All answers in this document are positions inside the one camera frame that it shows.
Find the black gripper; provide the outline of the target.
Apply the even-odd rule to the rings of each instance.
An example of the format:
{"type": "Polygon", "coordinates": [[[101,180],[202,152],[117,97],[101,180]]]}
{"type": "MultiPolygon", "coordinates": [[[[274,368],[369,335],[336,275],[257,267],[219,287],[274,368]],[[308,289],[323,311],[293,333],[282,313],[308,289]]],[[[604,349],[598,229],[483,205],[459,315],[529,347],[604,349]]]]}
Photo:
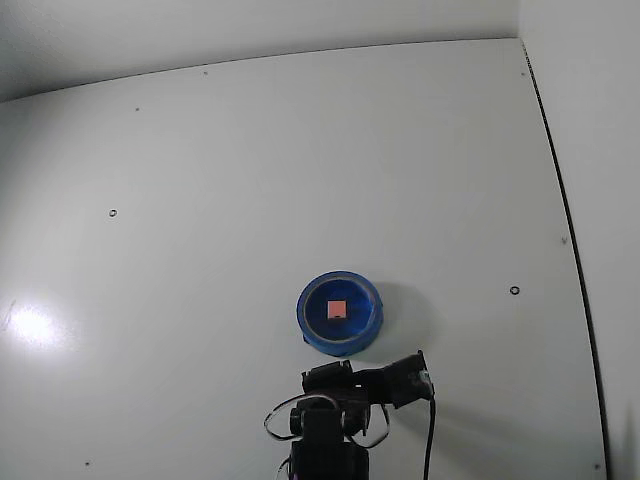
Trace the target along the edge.
{"type": "Polygon", "coordinates": [[[354,371],[349,361],[337,361],[302,373],[306,394],[330,395],[340,403],[393,404],[392,366],[354,371]]]}

